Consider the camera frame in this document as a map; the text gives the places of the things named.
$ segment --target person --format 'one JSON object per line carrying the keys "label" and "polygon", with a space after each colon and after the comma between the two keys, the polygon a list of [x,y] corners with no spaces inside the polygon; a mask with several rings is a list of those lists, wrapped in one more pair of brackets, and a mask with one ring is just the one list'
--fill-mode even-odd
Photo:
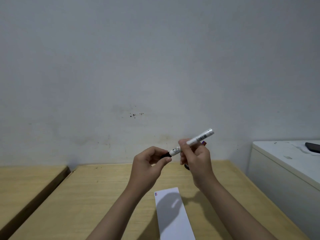
{"label": "person", "polygon": [[[190,147],[179,141],[180,164],[187,164],[195,186],[206,196],[233,239],[276,239],[216,179],[210,151],[201,143]],[[128,221],[142,197],[153,187],[161,170],[172,160],[160,159],[165,149],[152,146],[136,155],[128,185],[87,240],[121,239]]]}

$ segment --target table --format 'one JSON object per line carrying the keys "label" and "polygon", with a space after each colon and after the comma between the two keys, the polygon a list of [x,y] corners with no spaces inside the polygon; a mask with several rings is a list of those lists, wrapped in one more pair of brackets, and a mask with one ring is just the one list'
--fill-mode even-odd
{"label": "table", "polygon": [[320,153],[312,141],[255,141],[248,177],[310,239],[320,236]]}
{"label": "table", "polygon": [[[230,161],[212,161],[218,180],[278,239],[307,239]],[[85,239],[125,189],[130,164],[79,166],[15,232],[11,240]],[[177,162],[162,170],[136,207],[122,239],[158,239],[154,192],[178,187],[196,239],[231,239],[190,171]]]}
{"label": "table", "polygon": [[0,239],[8,239],[69,172],[67,166],[0,167]]}

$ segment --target wall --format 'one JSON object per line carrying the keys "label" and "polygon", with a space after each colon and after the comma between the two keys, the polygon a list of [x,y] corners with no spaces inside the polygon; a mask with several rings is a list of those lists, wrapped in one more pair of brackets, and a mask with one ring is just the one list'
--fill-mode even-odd
{"label": "wall", "polygon": [[319,8],[0,0],[1,164],[131,162],[212,127],[245,171],[252,141],[319,138]]}

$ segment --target black smartphone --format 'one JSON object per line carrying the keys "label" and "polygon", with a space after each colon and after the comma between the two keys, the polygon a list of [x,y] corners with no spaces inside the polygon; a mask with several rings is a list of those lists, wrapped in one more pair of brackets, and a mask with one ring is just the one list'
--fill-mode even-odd
{"label": "black smartphone", "polygon": [[309,149],[310,152],[317,152],[320,153],[320,145],[318,144],[313,144],[313,143],[309,143],[306,142],[306,147]]}

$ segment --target whiteboard marker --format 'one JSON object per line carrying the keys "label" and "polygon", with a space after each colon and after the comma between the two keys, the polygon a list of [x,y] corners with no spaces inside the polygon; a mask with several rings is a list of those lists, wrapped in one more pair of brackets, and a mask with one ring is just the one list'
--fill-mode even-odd
{"label": "whiteboard marker", "polygon": [[[186,143],[189,146],[193,146],[198,142],[206,139],[207,137],[212,136],[213,134],[214,134],[214,131],[212,129],[208,129],[205,132],[201,133],[200,135],[193,137],[191,140],[187,141]],[[180,152],[181,152],[181,149],[179,146],[177,146],[176,148],[172,149],[170,152],[167,152],[166,154],[162,155],[160,158],[173,157],[174,155],[177,155]]]}

